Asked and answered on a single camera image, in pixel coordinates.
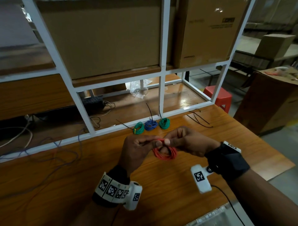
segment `floor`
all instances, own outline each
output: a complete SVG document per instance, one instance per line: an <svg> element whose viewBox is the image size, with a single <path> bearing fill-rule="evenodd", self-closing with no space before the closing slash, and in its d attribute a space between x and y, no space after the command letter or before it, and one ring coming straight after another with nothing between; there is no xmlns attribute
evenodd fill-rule
<svg viewBox="0 0 298 226"><path fill-rule="evenodd" d="M218 79L218 75L220 71L216 70L216 68L207 68L202 70L196 70L190 72L189 82L197 87L200 90L204 90L206 86L209 84L210 74L213 76L213 80L211 85L215 85ZM226 78L223 82L222 87L232 94L232 105L229 111L230 116L234 116L237 111L246 91L246 89L241 89L241 85L245 81L244 77L235 77L233 75L227 74ZM293 125L290 127L285 127L282 130L268 134L266 136L261 137L264 141L270 144L273 148L277 149L283 155L285 155L288 159L298 165L298 155L297 155L297 147L298 147L298 125ZM288 196L293 202L298 205L298 168L295 166L294 168L284 172L283 174L275 177L270 181L270 183L279 189L282 193ZM234 208L244 224L246 226L251 226L253 223L250 221L245 211L241 207L241 205L236 202ZM236 217L232 208L229 205L226 206L226 209L216 216L211 217L209 220L202 221L200 218L196 221L189 223L189 226L213 226L213 225L227 225L227 226L238 226L241 225L241 222Z"/></svg>

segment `white metal frame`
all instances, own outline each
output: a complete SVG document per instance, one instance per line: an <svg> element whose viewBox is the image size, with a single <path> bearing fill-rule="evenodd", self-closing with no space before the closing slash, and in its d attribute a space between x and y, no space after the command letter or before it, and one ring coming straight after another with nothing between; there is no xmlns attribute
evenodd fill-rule
<svg viewBox="0 0 298 226"><path fill-rule="evenodd" d="M98 84L92 84L92 85L87 85L87 86L81 86L81 87L73 87L72 84L72 80L69 76L69 73L63 63L63 60L56 48L56 45L45 25L45 22L35 4L34 0L23 0L23 3L25 5L26 11L30 14L37 30L39 31L40 36L42 37L45 46L47 47L49 54L51 55L56 68L55 69L51 69L51 70L44 70L44 71L36 71L36 72L30 72L30 73L24 73L24 74L13 74L13 75L6 75L6 76L1 76L0 77L0 82L6 82L6 81L14 81L14 80L19 80L19 79L25 79L25 78L33 78L33 77L38 77L38 76L45 76L45 75L51 75L51 74L55 74L55 73L59 73L71 95L71 97L73 98L73 101L75 103L75 105L77 106L82 119L84 120L84 123L86 124L89 133L87 134L83 134L80 135L80 140L85 140L85 139L89 139L95 136L100 136L103 134L107 134L107 133L111 133L111 132L115 132L118 130L122 130L125 129L126 127L124 125L116 125L113 127L109 127L109 128L105 128L105 129L101 129L98 131L95 131L95 129L93 128L93 125L89 119L89 116L82 104L82 101L78 95L78 92L81 91L85 91L85 90L89 90L89 89L95 89L95 88L100 88L100 87L105 87L105 86L111 86L111 85L116 85L116 84L121 84L121 83L125 83L125 82L131 82L131 81L137 81L140 80L141 81L141 89L144 88L144 84L143 84L143 80L144 79L148 79L148 78L153 78L153 77L159 77L159 84L152 84L147 86L148 88L156 88L159 87L159 110L161 115L154 115L153 119L154 120L158 120L160 119L160 116L162 117L169 117L172 115L176 115L176 114L180 114L180 113L184 113L190 110L194 110L196 108L202 108L202 107L206 107L209 105L212 105L215 103L216 97L219 93L220 87L223 83L223 80L226 76L227 70L229 68L230 62L233 58L233 55L235 53L235 49L236 46L239 42L239 39L243 33L243 29L245 27L245 24L248 20L248 17L250 15L250 12L252 10L252 7L254 5L255 0L251 0L250 1L250 5L248 7L248 10L246 12L246 15L244 17L243 23L240 27L239 30L239 34L237 36L236 42L234 44L234 47L232 49L231 52L231 56L230 59L227 61L223 61L223 62L218 62L218 63L214 63L214 64L208 64L208 65L200 65L200 66L195 66L195 67L190 67L190 68L181 68L181 69L172 69L172 70L166 70L166 59L167 59L167 40L168 40L168 29L169 29L169 16L170 16L170 0L162 0L162 14L161 14L161 40L160 40L160 67L161 67L161 71L157 72L157 73L151 73L151 74L146 74L146 75L140 75L140 76L135 76L135 77L131 77L131 78L124 78L124 79L118 79L118 80L113 80L113 81L109 81L109 82L103 82L103 83L98 83ZM219 79L216 83L216 88L215 88L215 92L213 93L213 96L210 98L208 96L206 96L202 91L200 91L199 89L197 89L196 87L194 87L192 84L190 84L189 82L187 82L185 80L185 72L186 71L191 71L191 70L197 70L197 69L203 69L203 68L208 68L208 67L212 67L212 66L218 66L218 65L222 65L223 68L221 70ZM173 80L173 81L169 81L169 82L165 82L165 76L169 75L169 74L173 74L173 73L181 73L181 79L178 80ZM192 89L196 94L198 94L199 96L201 96L203 99L206 100L206 102L204 103L200 103L200 104L196 104L193 106L189 106L189 107L184 107L182 109L178 109L178 110L174 110L174 111L170 111L170 112L163 112L163 103L164 103L164 88L165 85L168 84L173 84L173 83L178 83L178 82L183 82L186 86L188 86L190 89ZM120 91L120 92L113 92L113 93L109 93L109 94L105 94L103 97L108 97L108 96L113 96L113 95L119 95L122 93L128 93L129 90L124 90L124 91ZM137 122L146 122L148 120L148 118L143 118L143 119L139 119L136 121L132 121L132 122L128 122L126 123L127 126L132 127L134 126ZM78 137L71 137L71 138L67 138L67 139L63 139L61 140L60 145L67 145L67 144L71 144L74 142L78 142ZM28 154L34 154L40 151L45 151L45 150L49 150L52 148L55 148L56 145L54 143L49 143L49 144L45 144L45 145L41 145L38 147L34 147L31 148L29 150L27 150ZM2 156L0 158L0 162L4 162L4 161L8 161L10 160L9 158L16 158L16 157L22 157L26 155L26 153L12 153L12 154L8 154L6 156Z"/></svg>

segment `red wire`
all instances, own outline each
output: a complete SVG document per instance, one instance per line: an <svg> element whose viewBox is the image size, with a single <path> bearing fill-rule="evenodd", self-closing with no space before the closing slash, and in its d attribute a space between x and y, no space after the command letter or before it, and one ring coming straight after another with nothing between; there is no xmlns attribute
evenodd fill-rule
<svg viewBox="0 0 298 226"><path fill-rule="evenodd" d="M175 159L176 156L177 156L177 150L176 150L176 148L174 148L174 147L167 147L167 149L171 152L170 155L163 155L163 154L161 154L158 148L154 148L153 149L153 153L154 153L155 157L157 157L160 160L168 161L168 160Z"/></svg>

